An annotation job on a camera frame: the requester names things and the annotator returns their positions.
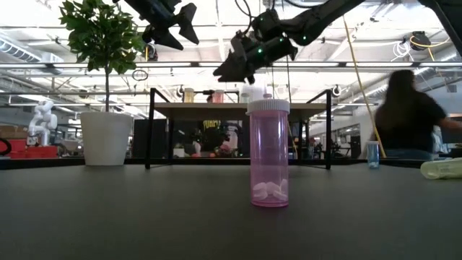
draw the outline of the red object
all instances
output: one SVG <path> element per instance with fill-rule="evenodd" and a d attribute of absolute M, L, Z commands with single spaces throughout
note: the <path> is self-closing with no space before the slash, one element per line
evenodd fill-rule
<path fill-rule="evenodd" d="M 6 155 L 12 159 L 24 159 L 26 158 L 26 153 L 25 152 L 10 152 L 8 155 Z"/>
<path fill-rule="evenodd" d="M 12 144 L 12 152 L 24 152 L 26 150 L 26 139 L 10 139 L 8 142 Z"/>
<path fill-rule="evenodd" d="M 57 158 L 58 157 L 58 147 L 56 146 L 28 147 L 26 157 L 27 158 Z"/>
<path fill-rule="evenodd" d="M 25 154 L 26 154 L 27 159 L 39 159 L 39 158 L 42 158 L 42 155 L 43 155 L 43 153 L 41 152 L 29 152 L 29 151 L 27 151 Z"/>

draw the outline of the blue bottle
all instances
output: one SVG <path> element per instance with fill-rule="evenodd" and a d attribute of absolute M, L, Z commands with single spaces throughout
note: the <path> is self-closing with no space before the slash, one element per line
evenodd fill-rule
<path fill-rule="evenodd" d="M 378 169 L 380 154 L 378 152 L 378 142 L 369 141 L 366 144 L 367 148 L 367 165 L 369 169 Z"/>

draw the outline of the white robot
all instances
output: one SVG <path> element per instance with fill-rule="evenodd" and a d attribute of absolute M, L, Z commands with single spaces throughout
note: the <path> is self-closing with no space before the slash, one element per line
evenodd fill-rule
<path fill-rule="evenodd" d="M 56 129 L 58 126 L 58 119 L 56 115 L 51 113 L 51 108 L 54 106 L 52 101 L 40 101 L 34 108 L 34 118 L 29 123 L 27 131 L 27 146 L 36 146 L 38 144 L 38 137 L 41 135 L 41 146 L 50 145 L 50 130 Z"/>

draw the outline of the potted plant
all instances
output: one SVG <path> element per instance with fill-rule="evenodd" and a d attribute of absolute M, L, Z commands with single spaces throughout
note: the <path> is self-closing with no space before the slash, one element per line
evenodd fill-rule
<path fill-rule="evenodd" d="M 69 47 L 77 62 L 88 60 L 88 71 L 104 69 L 105 112 L 82 113 L 82 135 L 86 165 L 122 165 L 133 118 L 109 113 L 109 74 L 135 69 L 136 52 L 144 42 L 133 17 L 117 4 L 103 0 L 65 1 L 60 8 L 61 24 L 70 30 Z"/>

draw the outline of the tree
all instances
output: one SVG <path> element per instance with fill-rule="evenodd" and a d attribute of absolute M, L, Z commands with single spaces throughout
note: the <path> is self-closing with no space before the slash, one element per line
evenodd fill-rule
<path fill-rule="evenodd" d="M 104 69 L 108 112 L 109 74 L 136 69 L 136 53 L 145 46 L 133 17 L 122 12 L 118 4 L 104 4 L 103 0 L 84 0 L 81 4 L 66 0 L 60 10 L 61 24 L 71 31 L 68 45 L 77 55 L 77 63 L 88 59 L 89 72 Z"/>

